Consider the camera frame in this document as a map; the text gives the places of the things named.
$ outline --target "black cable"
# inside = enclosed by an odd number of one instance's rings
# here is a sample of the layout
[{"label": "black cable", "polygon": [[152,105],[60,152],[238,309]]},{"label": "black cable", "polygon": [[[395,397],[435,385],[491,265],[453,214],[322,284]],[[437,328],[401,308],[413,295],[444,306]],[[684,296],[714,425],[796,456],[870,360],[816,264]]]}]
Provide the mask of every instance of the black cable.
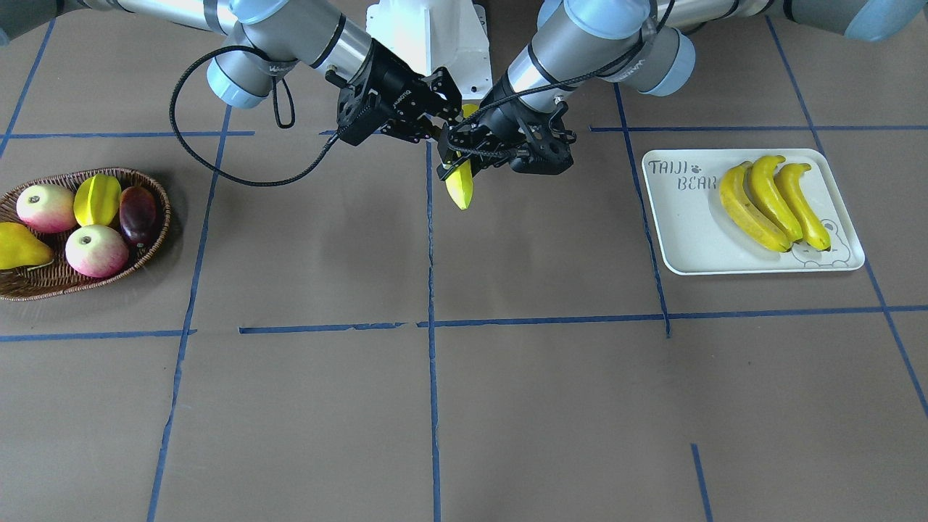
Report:
[{"label": "black cable", "polygon": [[[611,61],[611,62],[609,62],[609,63],[607,63],[606,65],[600,67],[599,69],[596,69],[595,71],[588,72],[588,73],[582,74],[582,75],[580,75],[580,76],[576,76],[575,78],[571,78],[571,79],[569,79],[569,80],[563,80],[563,81],[557,82],[557,83],[555,83],[555,84],[541,85],[541,86],[539,86],[539,87],[533,87],[533,88],[531,88],[531,89],[527,89],[527,90],[524,90],[524,91],[521,91],[521,92],[518,92],[518,93],[515,93],[515,94],[511,94],[511,95],[509,95],[509,96],[505,96],[505,97],[500,98],[500,99],[498,99],[498,100],[496,100],[496,101],[493,101],[493,102],[491,102],[491,103],[488,103],[488,104],[484,105],[483,107],[481,107],[480,109],[478,109],[477,111],[474,111],[473,114],[471,114],[471,115],[468,116],[467,118],[464,118],[463,120],[461,120],[460,123],[458,123],[458,124],[456,124],[454,127],[450,128],[450,129],[448,130],[448,132],[450,132],[450,133],[456,133],[456,132],[458,132],[462,127],[464,127],[464,126],[466,126],[466,125],[469,125],[469,124],[472,124],[473,122],[475,122],[475,121],[477,120],[477,118],[479,118],[479,117],[481,117],[482,115],[484,115],[487,111],[490,111],[490,110],[492,110],[492,109],[495,109],[496,107],[499,107],[500,105],[504,105],[504,104],[506,104],[506,103],[509,103],[509,102],[511,102],[513,99],[518,99],[518,98],[522,98],[522,97],[529,96],[529,95],[532,95],[532,94],[536,94],[536,93],[540,93],[540,92],[549,91],[549,90],[551,90],[551,89],[556,89],[556,88],[564,87],[564,86],[570,85],[570,84],[578,84],[578,83],[580,83],[580,82],[585,82],[586,80],[588,80],[588,79],[590,79],[590,78],[593,78],[594,76],[599,76],[600,74],[602,74],[602,73],[608,71],[609,69],[614,68],[615,66],[619,65],[619,64],[622,63],[623,61],[625,62],[625,63],[623,63],[623,65],[622,65],[622,66],[624,67],[624,66],[627,64],[627,61],[628,61],[628,60],[631,60],[631,59],[641,50],[641,48],[642,48],[643,46],[644,46],[644,43],[643,43],[643,42],[638,42],[638,43],[636,43],[634,46],[632,46],[630,49],[628,49],[622,56],[620,56],[619,58],[617,58],[617,59],[615,59],[615,60],[613,60],[613,61]],[[483,157],[487,157],[487,158],[501,158],[501,159],[512,158],[512,157],[515,156],[516,152],[518,151],[518,149],[508,149],[508,150],[505,150],[505,151],[494,151],[494,152],[491,152],[491,151],[484,151],[484,150],[473,150],[473,149],[465,149],[465,148],[462,148],[462,147],[458,147],[457,145],[454,145],[454,144],[452,144],[452,143],[449,143],[449,144],[448,144],[448,148],[451,149],[451,150],[453,150],[453,151],[455,151],[455,152],[461,152],[461,153],[464,153],[464,154],[471,154],[471,155],[476,155],[476,156],[483,156]]]},{"label": "black cable", "polygon": [[284,85],[284,90],[287,92],[287,102],[290,104],[290,123],[283,124],[280,122],[280,107],[277,105],[277,81],[271,84],[271,101],[274,102],[274,121],[277,122],[278,127],[289,129],[296,123],[296,108],[293,107],[293,95],[290,93],[290,86],[287,85],[287,80],[281,78],[280,82]]},{"label": "black cable", "polygon": [[308,175],[310,172],[312,172],[313,169],[315,169],[322,162],[323,158],[326,157],[326,153],[329,152],[329,149],[331,149],[332,146],[335,145],[335,142],[339,140],[339,131],[335,131],[335,134],[333,134],[326,141],[326,144],[323,145],[322,147],[322,151],[319,152],[319,155],[316,156],[316,159],[308,167],[306,167],[305,170],[303,170],[300,174],[296,176],[288,177],[287,179],[280,179],[278,181],[251,181],[249,179],[243,179],[241,177],[232,176],[226,173],[225,171],[223,171],[222,169],[220,169],[219,167],[217,167],[216,165],[204,160],[202,156],[197,154],[190,147],[190,145],[187,143],[184,137],[181,136],[180,129],[177,128],[177,114],[176,114],[177,98],[180,96],[181,89],[184,87],[184,84],[187,82],[187,79],[190,77],[190,75],[193,74],[193,72],[199,66],[203,65],[207,61],[217,56],[220,56],[225,53],[232,52],[232,51],[242,51],[246,53],[252,53],[253,55],[257,56],[260,59],[271,61],[270,57],[268,57],[267,54],[261,49],[256,49],[254,47],[248,47],[248,46],[226,46],[226,47],[220,47],[214,51],[211,51],[203,55],[199,59],[197,59],[197,61],[194,61],[192,64],[190,64],[190,67],[187,67],[187,70],[184,71],[184,73],[180,75],[180,79],[177,80],[177,85],[174,86],[174,92],[171,94],[171,105],[168,109],[168,118],[171,121],[171,129],[174,131],[174,136],[177,138],[177,141],[180,142],[181,147],[183,147],[184,150],[186,150],[187,153],[193,157],[193,159],[197,160],[197,162],[199,162],[201,165],[205,166],[206,168],[214,171],[219,176],[222,176],[230,181],[234,181],[236,183],[240,183],[248,187],[280,187],[281,185],[289,185],[290,183],[293,183],[294,181],[302,179],[303,177]]},{"label": "black cable", "polygon": [[667,9],[664,10],[664,15],[661,17],[661,21],[658,22],[657,27],[655,28],[656,33],[659,33],[661,29],[664,28],[664,25],[667,23],[667,19],[670,18],[670,11],[674,9],[674,4],[676,2],[677,0],[670,0],[670,2],[667,3]]}]

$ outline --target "apple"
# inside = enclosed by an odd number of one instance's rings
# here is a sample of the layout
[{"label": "apple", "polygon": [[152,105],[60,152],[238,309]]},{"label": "apple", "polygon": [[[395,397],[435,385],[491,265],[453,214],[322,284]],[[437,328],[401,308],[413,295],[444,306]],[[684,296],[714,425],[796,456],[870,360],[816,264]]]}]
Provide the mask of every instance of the apple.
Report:
[{"label": "apple", "polygon": [[16,214],[37,232],[57,234],[77,226],[74,194],[58,185],[32,185],[16,199]]},{"label": "apple", "polygon": [[129,247],[116,230],[103,225],[76,229],[64,246],[68,264],[91,278],[107,278],[119,272],[129,259]]}]

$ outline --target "banana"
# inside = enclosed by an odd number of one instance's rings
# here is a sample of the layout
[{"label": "banana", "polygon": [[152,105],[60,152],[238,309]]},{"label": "banana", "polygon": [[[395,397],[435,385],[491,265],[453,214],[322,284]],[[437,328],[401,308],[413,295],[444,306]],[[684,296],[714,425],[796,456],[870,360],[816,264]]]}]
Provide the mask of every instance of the banana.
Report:
[{"label": "banana", "polygon": [[[479,107],[476,105],[466,103],[461,107],[461,113],[467,118],[477,109]],[[470,200],[473,198],[473,171],[470,169],[470,160],[464,162],[448,176],[445,180],[445,188],[459,209],[467,210],[470,207]]]},{"label": "banana", "polygon": [[748,189],[757,209],[786,234],[786,239],[794,242],[803,239],[803,228],[773,182],[773,171],[785,161],[783,156],[764,156],[754,162],[754,168],[748,172]]},{"label": "banana", "polygon": [[786,203],[790,205],[790,209],[793,210],[793,214],[799,219],[806,242],[816,250],[830,250],[831,235],[821,224],[821,220],[806,201],[806,196],[799,189],[799,178],[811,168],[812,165],[808,163],[789,163],[780,169],[774,182]]},{"label": "banana", "polygon": [[751,162],[744,162],[730,168],[722,176],[719,184],[722,206],[731,220],[755,241],[774,252],[787,252],[793,242],[787,239],[786,234],[773,221],[757,210],[744,191],[744,176],[751,165]]}]

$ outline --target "fruit basket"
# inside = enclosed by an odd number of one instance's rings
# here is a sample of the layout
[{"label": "fruit basket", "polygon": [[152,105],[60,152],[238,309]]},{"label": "fruit basket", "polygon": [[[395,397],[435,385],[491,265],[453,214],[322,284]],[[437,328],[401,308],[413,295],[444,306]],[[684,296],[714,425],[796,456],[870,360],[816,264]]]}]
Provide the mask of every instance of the fruit basket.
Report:
[{"label": "fruit basket", "polygon": [[40,241],[52,248],[55,253],[55,260],[50,265],[40,268],[29,269],[23,267],[0,271],[0,298],[9,301],[32,301],[103,286],[135,272],[158,252],[171,225],[171,203],[168,201],[164,188],[157,181],[136,170],[127,168],[100,168],[60,176],[42,177],[24,183],[7,192],[0,199],[0,221],[22,222],[16,213],[16,200],[19,194],[30,185],[49,183],[76,191],[81,183],[97,174],[116,177],[123,189],[139,186],[151,192],[151,195],[155,198],[155,204],[159,211],[158,216],[161,220],[161,232],[155,242],[144,251],[130,248],[129,259],[119,272],[105,279],[95,279],[78,273],[65,260],[64,248],[68,237],[71,235],[71,230],[58,234],[42,234],[33,231]]}]

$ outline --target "eggplant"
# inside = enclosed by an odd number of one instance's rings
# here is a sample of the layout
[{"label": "eggplant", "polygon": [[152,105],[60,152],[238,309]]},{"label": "eggplant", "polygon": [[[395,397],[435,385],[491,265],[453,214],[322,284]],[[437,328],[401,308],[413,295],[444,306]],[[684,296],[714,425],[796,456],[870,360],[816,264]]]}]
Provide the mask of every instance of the eggplant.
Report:
[{"label": "eggplant", "polygon": [[119,201],[119,227],[131,246],[143,250],[158,239],[158,206],[151,192],[143,187],[122,191]]}]

